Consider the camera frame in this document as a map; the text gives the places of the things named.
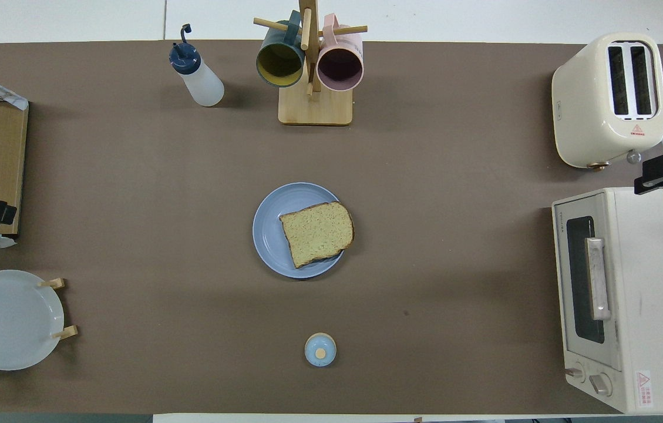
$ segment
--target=warning triangle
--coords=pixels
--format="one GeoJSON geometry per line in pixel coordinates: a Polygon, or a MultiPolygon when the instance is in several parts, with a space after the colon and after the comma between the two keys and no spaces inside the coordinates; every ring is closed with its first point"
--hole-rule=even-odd
{"type": "Polygon", "coordinates": [[[650,378],[646,377],[640,372],[637,372],[637,383],[640,384],[640,388],[645,385],[645,383],[649,382],[650,378]]]}

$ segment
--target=bread crust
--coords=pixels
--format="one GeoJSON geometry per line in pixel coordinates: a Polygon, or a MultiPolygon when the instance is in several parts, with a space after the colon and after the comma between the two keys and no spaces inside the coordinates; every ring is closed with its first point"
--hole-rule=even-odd
{"type": "Polygon", "coordinates": [[[294,265],[294,268],[301,268],[304,265],[310,264],[310,263],[315,262],[317,260],[323,260],[324,258],[333,257],[333,256],[339,254],[340,252],[342,252],[343,250],[348,249],[348,247],[350,247],[352,245],[352,242],[355,241],[355,222],[352,219],[352,214],[350,214],[349,210],[344,206],[344,204],[340,203],[339,201],[331,201],[330,203],[326,202],[326,203],[313,204],[312,206],[305,207],[304,209],[301,209],[301,210],[298,210],[298,211],[292,211],[291,213],[286,213],[286,214],[281,214],[280,215],[280,222],[282,222],[282,232],[285,235],[285,239],[287,239],[287,245],[289,246],[290,256],[292,256],[292,243],[290,243],[289,238],[287,238],[287,233],[283,230],[283,228],[284,228],[284,219],[283,219],[283,217],[291,216],[292,214],[297,214],[297,213],[300,213],[300,212],[304,212],[306,210],[314,209],[315,207],[318,207],[318,206],[326,206],[326,204],[332,204],[332,203],[339,204],[340,206],[342,206],[343,209],[345,209],[345,211],[347,211],[347,216],[349,217],[350,225],[352,225],[352,238],[350,238],[350,241],[349,241],[349,243],[347,243],[346,246],[342,247],[341,249],[336,250],[336,252],[334,252],[333,254],[329,254],[329,255],[326,255],[326,256],[323,256],[323,257],[314,257],[314,258],[312,258],[310,260],[307,260],[307,261],[305,261],[305,262],[303,262],[299,265],[296,264],[294,262],[294,260],[292,260],[292,264],[294,265]]]}

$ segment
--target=toast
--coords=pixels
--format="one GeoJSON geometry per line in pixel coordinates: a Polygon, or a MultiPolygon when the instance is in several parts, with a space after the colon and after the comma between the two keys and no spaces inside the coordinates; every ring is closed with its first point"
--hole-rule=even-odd
{"type": "Polygon", "coordinates": [[[352,244],[352,216],[339,201],[280,216],[294,268],[333,257],[352,244]]]}

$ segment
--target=blue bottle cap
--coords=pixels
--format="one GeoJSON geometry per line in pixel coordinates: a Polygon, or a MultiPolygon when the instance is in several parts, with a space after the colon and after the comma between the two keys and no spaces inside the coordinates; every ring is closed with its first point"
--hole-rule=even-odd
{"type": "Polygon", "coordinates": [[[196,72],[200,67],[200,54],[194,46],[186,41],[186,32],[191,32],[190,24],[184,24],[180,30],[182,43],[172,43],[170,50],[170,64],[182,75],[189,75],[196,72]]]}
{"type": "Polygon", "coordinates": [[[336,358],[336,343],[330,335],[319,332],[311,335],[305,343],[305,359],[316,367],[331,364],[336,358]]]}

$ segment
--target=light blue button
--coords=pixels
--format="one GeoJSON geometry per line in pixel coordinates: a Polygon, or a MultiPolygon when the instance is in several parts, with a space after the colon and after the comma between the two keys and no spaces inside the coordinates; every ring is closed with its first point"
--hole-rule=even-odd
{"type": "Polygon", "coordinates": [[[305,343],[305,358],[313,366],[328,366],[336,358],[336,343],[328,334],[318,332],[305,343]]]}

